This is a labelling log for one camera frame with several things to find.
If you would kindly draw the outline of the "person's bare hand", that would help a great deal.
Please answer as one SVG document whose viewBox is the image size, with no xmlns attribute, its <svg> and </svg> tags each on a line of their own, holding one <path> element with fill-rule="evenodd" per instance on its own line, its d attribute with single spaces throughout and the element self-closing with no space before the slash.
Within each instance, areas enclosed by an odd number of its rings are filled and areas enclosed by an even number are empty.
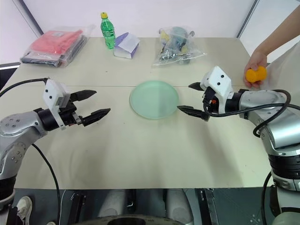
<svg viewBox="0 0 300 225">
<path fill-rule="evenodd" d="M 264 67 L 266 68 L 267 67 L 267 56 L 260 52 L 260 51 L 255 51 L 253 52 L 253 54 L 251 55 L 247 65 L 245 66 L 245 69 L 244 69 L 244 77 L 243 77 L 243 80 L 244 80 L 244 84 L 249 87 L 249 88 L 259 88 L 260 85 L 263 84 L 263 81 L 257 81 L 255 83 L 251 83 L 249 82 L 247 79 L 246 79 L 246 72 L 249 70 L 249 69 L 252 69 L 252 70 L 257 70 L 259 67 Z"/>
</svg>

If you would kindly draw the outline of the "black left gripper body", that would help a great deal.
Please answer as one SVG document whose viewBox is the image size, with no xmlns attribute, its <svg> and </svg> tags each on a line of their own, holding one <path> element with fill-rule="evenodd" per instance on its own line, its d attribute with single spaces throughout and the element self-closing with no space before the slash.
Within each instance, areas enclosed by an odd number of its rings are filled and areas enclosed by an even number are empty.
<svg viewBox="0 0 300 225">
<path fill-rule="evenodd" d="M 82 124 L 81 117 L 76 114 L 77 108 L 71 100 L 68 101 L 65 107 L 60 107 L 59 110 L 59 116 L 65 126 Z"/>
</svg>

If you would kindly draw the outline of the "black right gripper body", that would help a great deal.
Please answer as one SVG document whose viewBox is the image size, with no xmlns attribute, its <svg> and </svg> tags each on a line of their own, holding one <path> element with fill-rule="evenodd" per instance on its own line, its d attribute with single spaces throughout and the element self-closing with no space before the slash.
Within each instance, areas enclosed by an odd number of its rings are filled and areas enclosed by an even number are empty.
<svg viewBox="0 0 300 225">
<path fill-rule="evenodd" d="M 219 100 L 216 92 L 208 87 L 203 94 L 203 109 L 206 114 L 219 114 Z"/>
</svg>

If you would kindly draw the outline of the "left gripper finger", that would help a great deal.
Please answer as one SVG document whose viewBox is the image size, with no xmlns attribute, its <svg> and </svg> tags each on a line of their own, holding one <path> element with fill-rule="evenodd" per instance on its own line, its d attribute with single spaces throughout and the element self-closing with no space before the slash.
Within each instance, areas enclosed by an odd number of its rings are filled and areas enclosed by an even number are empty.
<svg viewBox="0 0 300 225">
<path fill-rule="evenodd" d="M 92 123 L 95 123 L 105 117 L 110 110 L 110 108 L 106 108 L 92 112 L 89 116 L 82 118 L 82 124 L 86 127 Z"/>
<path fill-rule="evenodd" d="M 77 91 L 74 93 L 70 94 L 70 100 L 72 102 L 75 101 L 83 101 L 85 99 L 90 98 L 91 96 L 93 96 L 94 94 L 96 94 L 97 92 L 95 90 L 82 90 L 82 91 Z"/>
</svg>

